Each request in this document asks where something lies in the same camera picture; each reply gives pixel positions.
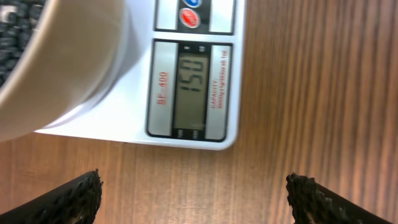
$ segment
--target black pellet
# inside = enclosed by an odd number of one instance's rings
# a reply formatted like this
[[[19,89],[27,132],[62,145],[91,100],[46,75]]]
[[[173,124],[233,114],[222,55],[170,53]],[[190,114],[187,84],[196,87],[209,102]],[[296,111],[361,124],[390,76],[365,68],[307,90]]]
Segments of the black pellet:
[[[7,22],[0,22],[0,33],[5,32],[8,30],[8,23]]]
[[[31,36],[32,36],[32,32],[30,30],[27,30],[27,31],[19,34],[19,38],[22,40],[30,40]]]
[[[8,79],[8,77],[10,77],[11,75],[11,71],[6,71],[6,73],[2,76],[4,81]]]
[[[18,6],[20,3],[20,0],[8,0],[8,4],[12,6]]]
[[[17,48],[17,47],[15,47],[15,46],[12,46],[12,47],[8,47],[8,48],[6,48],[6,49],[4,49],[6,52],[9,52],[9,53],[14,53],[14,52],[16,52],[16,51],[18,51],[19,49]]]
[[[12,70],[12,69],[14,69],[14,67],[17,65],[17,63],[18,63],[18,60],[17,60],[17,59],[10,59],[10,60],[8,60],[7,63],[6,63],[6,68],[7,68],[8,70]]]
[[[11,54],[12,54],[12,57],[15,59],[20,59],[20,57],[22,56],[22,52],[20,50],[16,50]]]
[[[1,48],[14,46],[15,43],[16,43],[16,40],[14,38],[10,38],[10,37],[0,38],[0,47]]]
[[[5,33],[3,33],[3,37],[17,37],[19,34],[19,29],[15,28],[15,27],[11,27],[9,28],[7,31],[5,31]]]
[[[29,6],[25,3],[20,3],[17,7],[17,16],[25,18],[28,16]]]
[[[30,18],[32,18],[34,20],[38,20],[40,18],[41,13],[42,13],[42,6],[33,5],[30,8],[29,16],[30,16]]]
[[[18,47],[19,47],[21,50],[25,50],[25,48],[26,48],[26,46],[27,46],[28,43],[29,43],[28,40],[19,39]]]
[[[5,62],[10,57],[10,52],[7,50],[0,50],[0,62]]]
[[[0,77],[4,77],[7,73],[7,68],[4,66],[0,66]]]
[[[25,4],[29,4],[29,5],[31,5],[31,4],[36,4],[36,3],[37,3],[37,0],[24,0],[24,3],[25,3]]]
[[[10,12],[7,16],[7,22],[14,25],[18,20],[18,16],[15,12]]]
[[[28,19],[20,19],[18,21],[17,27],[22,30],[30,30],[32,28],[30,21]]]
[[[34,29],[39,21],[35,19],[30,19],[30,26]]]

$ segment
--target digital kitchen scale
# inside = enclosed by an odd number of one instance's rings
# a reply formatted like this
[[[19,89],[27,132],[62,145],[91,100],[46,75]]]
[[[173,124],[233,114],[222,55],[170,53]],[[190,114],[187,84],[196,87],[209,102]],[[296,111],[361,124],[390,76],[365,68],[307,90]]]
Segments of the digital kitchen scale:
[[[245,3],[127,0],[108,79],[86,103],[37,132],[197,149],[232,145]]]

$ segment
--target black granule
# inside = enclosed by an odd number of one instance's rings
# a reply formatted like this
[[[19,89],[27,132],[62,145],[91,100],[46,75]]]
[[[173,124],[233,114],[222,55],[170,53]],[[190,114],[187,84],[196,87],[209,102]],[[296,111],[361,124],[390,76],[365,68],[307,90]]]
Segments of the black granule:
[[[46,0],[0,0],[1,10],[4,6],[13,8],[0,21],[0,87],[25,51],[45,2]]]

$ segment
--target wooden table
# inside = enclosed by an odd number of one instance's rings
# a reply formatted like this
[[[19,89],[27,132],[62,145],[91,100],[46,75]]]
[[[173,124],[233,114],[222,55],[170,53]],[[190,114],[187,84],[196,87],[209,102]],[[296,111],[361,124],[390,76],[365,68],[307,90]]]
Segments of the wooden table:
[[[398,222],[396,0],[248,0],[225,151],[30,134],[0,144],[0,213],[98,168],[97,223],[293,223],[292,171]]]

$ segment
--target beige bowl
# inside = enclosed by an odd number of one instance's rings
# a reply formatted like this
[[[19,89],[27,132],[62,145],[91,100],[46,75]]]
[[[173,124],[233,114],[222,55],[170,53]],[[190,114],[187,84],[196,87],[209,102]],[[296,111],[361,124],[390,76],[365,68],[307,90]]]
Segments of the beige bowl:
[[[123,12],[124,0],[47,0],[0,88],[0,141],[42,128],[90,96],[116,54]]]

